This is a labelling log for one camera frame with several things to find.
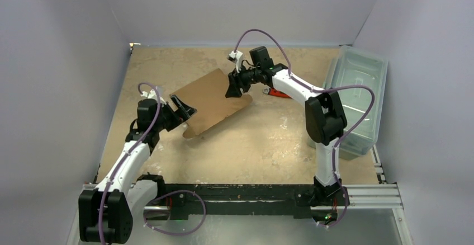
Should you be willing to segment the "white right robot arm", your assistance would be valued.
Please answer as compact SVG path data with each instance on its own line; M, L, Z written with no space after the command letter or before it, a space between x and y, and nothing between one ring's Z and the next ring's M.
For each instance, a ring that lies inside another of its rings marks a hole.
M229 73L227 98L242 97L256 83L290 96L304 107L306 131L315 143L317 170L312 202L327 204L341 189L338 141L343 136L347 119L337 92L320 92L310 83L291 74L282 63L274 63L264 46L250 51L253 65L246 68L244 54L231 51L227 59L235 64Z

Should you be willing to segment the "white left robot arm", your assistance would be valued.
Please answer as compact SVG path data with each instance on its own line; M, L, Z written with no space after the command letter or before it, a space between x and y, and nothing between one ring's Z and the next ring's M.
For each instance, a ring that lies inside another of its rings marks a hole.
M147 96L137 106L122 152L109 173L78 199L79 238L82 242L124 244L133 228L133 210L138 202L165 202L167 191L160 175L135 177L151 156L163 130L171 131L189 120L197 110L171 96L177 109L158 96Z

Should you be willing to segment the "brown cardboard box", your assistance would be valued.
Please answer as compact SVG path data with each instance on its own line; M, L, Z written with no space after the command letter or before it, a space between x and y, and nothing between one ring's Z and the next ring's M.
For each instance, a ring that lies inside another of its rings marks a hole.
M182 134L184 138L197 137L253 102L250 95L225 97L228 87L227 75L217 68L172 93L197 110L187 120L187 128Z

